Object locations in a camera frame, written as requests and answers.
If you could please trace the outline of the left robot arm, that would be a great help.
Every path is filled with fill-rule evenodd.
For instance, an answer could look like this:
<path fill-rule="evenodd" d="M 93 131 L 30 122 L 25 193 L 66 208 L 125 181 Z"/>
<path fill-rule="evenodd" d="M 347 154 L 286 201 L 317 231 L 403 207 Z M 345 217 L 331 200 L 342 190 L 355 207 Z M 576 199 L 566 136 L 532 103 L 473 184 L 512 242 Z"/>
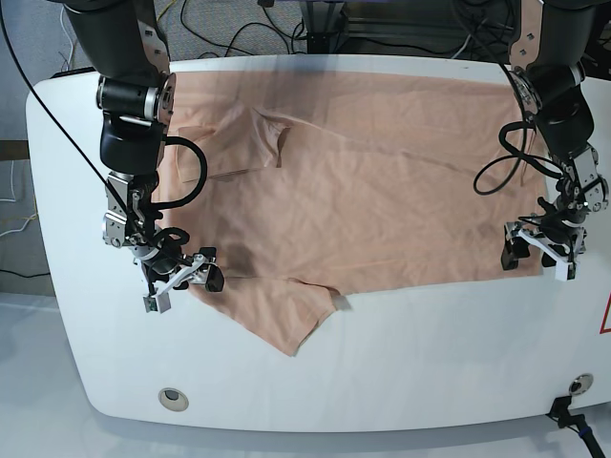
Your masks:
<path fill-rule="evenodd" d="M 540 215 L 504 226 L 501 266 L 517 268 L 536 247 L 541 263 L 559 281 L 578 272 L 585 250 L 583 223 L 608 205 L 609 186 L 597 170 L 599 155 L 590 144 L 594 119 L 581 84 L 586 52 L 600 1 L 520 1 L 505 68 L 522 118 L 503 126 L 500 144 L 556 183 L 558 197 L 539 198 Z"/>

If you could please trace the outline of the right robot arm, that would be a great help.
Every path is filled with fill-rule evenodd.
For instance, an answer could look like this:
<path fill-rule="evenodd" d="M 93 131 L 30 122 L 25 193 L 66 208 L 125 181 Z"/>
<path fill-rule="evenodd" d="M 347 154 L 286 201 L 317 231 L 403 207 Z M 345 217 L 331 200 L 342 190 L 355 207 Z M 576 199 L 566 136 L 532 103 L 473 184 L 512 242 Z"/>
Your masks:
<path fill-rule="evenodd" d="M 103 114 L 100 160 L 110 171 L 105 180 L 105 243 L 132 252 L 149 312 L 169 310 L 170 292 L 192 284 L 222 291 L 224 277 L 216 264 L 216 249 L 202 247 L 186 255 L 182 248 L 189 234 L 158 226 L 163 211 L 183 207 L 200 194 L 208 166 L 193 141 L 168 134 L 177 77 L 170 70 L 167 40 L 158 27 L 154 3 L 65 1 L 62 7 L 99 74 L 95 101 Z M 185 197 L 155 202 L 158 166 L 168 146 L 191 151 L 199 162 L 199 176 Z"/>

